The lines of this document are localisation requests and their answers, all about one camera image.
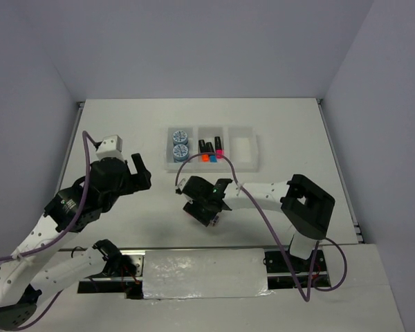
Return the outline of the silver metal table rail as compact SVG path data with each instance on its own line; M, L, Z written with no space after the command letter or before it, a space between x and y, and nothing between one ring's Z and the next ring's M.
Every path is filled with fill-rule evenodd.
M154 250L238 250L238 249L264 249L264 250L279 250L277 246L204 246L204 247L119 247L118 249L122 254L133 254L135 252L146 252Z

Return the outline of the pink highlighter with black cap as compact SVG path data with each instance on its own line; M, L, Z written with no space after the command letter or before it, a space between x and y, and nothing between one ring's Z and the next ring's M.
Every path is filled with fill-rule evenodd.
M214 137L214 152L216 159L222 159L224 155L222 140L220 136Z

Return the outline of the pink tube of coloured pens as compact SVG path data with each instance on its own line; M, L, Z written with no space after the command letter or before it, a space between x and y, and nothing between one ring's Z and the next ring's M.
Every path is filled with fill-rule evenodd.
M192 214L187 212L187 214L192 217L194 220L198 221L204 227L214 227L219 222L219 216L209 216L207 214Z

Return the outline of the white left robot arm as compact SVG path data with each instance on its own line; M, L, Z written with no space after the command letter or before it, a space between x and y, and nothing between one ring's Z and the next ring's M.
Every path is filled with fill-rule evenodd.
M151 174L141 155L131 158L135 174L121 158L91 163L86 176L56 193L35 228L0 265L1 330L27 327L42 302L83 278L137 273L137 263L108 239L95 242L72 259L47 266L65 243L108 212L119 197L151 187Z

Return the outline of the blue highlighter with black cap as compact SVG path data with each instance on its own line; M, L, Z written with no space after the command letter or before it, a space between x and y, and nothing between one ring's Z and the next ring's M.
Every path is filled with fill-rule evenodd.
M216 155L215 155L215 150L214 150L214 146L211 142L206 142L206 149L208 152L208 157L211 163L216 163L217 159L216 159Z

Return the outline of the blue cleaning gel jar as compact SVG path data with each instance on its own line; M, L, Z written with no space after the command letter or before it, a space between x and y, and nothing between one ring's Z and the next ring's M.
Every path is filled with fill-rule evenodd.
M172 142L174 145L187 145L189 136L184 130L177 130L172 134Z
M190 151L187 145L174 145L172 149L172 157L175 163L182 163L190 157Z

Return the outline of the white foil-covered front panel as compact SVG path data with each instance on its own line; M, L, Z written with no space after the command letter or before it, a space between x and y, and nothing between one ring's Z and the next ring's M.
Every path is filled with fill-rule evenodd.
M264 251L155 250L145 253L145 299L245 298L268 295Z

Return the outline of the orange highlighter with black cap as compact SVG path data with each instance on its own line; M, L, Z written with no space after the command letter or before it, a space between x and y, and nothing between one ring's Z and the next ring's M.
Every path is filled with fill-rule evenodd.
M198 141L198 146L199 146L199 153L201 161L202 162L209 162L210 161L210 157L208 155L209 149L207 148L207 145L205 143L205 141L203 139Z

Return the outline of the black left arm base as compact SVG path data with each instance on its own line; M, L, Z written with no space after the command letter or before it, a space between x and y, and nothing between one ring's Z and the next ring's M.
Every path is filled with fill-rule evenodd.
M78 294L117 294L126 299L143 299L145 253L122 251L122 258L96 275L79 282Z

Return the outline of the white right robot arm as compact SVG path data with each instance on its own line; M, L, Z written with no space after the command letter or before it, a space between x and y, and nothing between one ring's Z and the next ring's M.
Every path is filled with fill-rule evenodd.
M181 180L176 193L187 199L183 210L204 226L209 226L222 211L257 209L281 212L295 229L289 244L287 263L303 270L311 262L318 241L326 238L335 199L312 180L301 174L278 183L244 183L229 178L215 184L191 176Z

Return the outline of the clear three-compartment plastic organizer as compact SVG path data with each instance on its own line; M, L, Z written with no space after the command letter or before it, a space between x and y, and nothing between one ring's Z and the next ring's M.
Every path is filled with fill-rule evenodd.
M177 125L165 130L164 168L177 172L187 161L185 172L237 172L258 170L259 149L252 127Z

